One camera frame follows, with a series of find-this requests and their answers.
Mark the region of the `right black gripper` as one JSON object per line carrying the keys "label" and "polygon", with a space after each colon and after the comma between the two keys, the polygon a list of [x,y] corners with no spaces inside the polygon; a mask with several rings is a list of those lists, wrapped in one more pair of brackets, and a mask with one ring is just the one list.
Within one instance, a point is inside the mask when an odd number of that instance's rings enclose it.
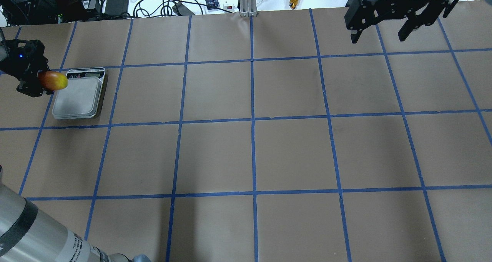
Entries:
{"label": "right black gripper", "polygon": [[449,0],[348,0],[346,7],[344,20],[351,43],[357,43],[362,31],[373,22],[407,18],[398,32],[403,42],[419,27],[434,24],[448,9]]}

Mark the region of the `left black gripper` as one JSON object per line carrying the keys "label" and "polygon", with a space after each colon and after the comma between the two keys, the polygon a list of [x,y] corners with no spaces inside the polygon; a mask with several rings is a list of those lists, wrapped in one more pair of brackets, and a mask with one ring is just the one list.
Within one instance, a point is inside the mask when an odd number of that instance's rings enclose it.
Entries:
{"label": "left black gripper", "polygon": [[37,77],[38,71],[50,71],[48,59],[44,56],[45,46],[40,40],[2,40],[2,72],[19,80],[17,92],[29,97],[54,94],[42,86]]}

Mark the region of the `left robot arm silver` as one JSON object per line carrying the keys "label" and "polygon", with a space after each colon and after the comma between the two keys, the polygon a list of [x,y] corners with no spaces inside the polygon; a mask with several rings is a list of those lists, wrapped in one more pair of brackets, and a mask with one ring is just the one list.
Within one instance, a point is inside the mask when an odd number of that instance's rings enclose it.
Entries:
{"label": "left robot arm silver", "polygon": [[[40,40],[1,40],[1,70],[17,78],[17,91],[30,97],[51,95],[42,82],[50,71]],[[1,199],[2,262],[129,262],[123,254],[106,254],[44,213],[4,184]]]}

